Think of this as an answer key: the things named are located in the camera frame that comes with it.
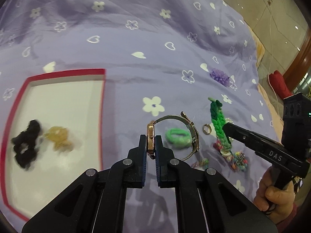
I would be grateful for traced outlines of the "right hand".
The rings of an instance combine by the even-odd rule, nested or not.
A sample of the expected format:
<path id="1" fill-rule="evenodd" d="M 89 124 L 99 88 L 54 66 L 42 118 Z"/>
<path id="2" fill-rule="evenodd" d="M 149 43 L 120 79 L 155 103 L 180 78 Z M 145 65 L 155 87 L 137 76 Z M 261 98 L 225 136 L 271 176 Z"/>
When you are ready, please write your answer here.
<path id="1" fill-rule="evenodd" d="M 294 184 L 290 181 L 286 188 L 278 189 L 273 186 L 272 167 L 264 173 L 263 178 L 259 182 L 256 196 L 253 203 L 261 211 L 267 211 L 269 208 L 268 201 L 275 204 L 275 209 L 271 216 L 289 216 L 294 208 Z"/>

